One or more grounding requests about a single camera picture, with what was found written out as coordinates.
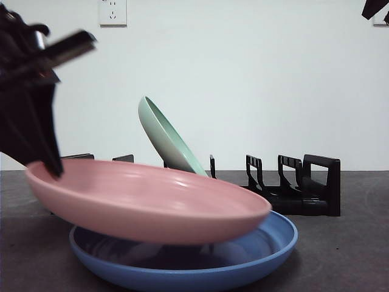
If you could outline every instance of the dish rack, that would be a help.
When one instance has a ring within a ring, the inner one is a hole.
[[[90,153],[63,156],[63,158],[94,159]],[[134,162],[134,155],[124,155],[113,161]],[[311,165],[327,168],[326,183],[312,179]],[[291,183],[284,174],[284,166],[293,168],[296,183]],[[256,178],[251,174],[256,169]],[[215,158],[210,155],[211,177],[216,179]],[[241,186],[265,199],[273,210],[283,215],[327,215],[340,216],[340,160],[316,155],[304,155],[303,161],[284,155],[278,155],[279,186],[267,186],[263,182],[262,160],[246,155],[246,173],[248,184]]]

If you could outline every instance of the dark countertop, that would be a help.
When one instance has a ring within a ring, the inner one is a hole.
[[[242,171],[216,174],[247,183]],[[277,173],[264,172],[264,180],[277,184]],[[389,172],[342,172],[342,216],[288,216],[299,231],[291,256],[271,275],[231,292],[389,291],[388,182]],[[129,291],[78,261],[68,242],[71,227],[40,205],[23,172],[1,172],[0,290]]]

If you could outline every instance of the wall socket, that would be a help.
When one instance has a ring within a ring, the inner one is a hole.
[[[127,26],[127,0],[100,0],[100,27]]]

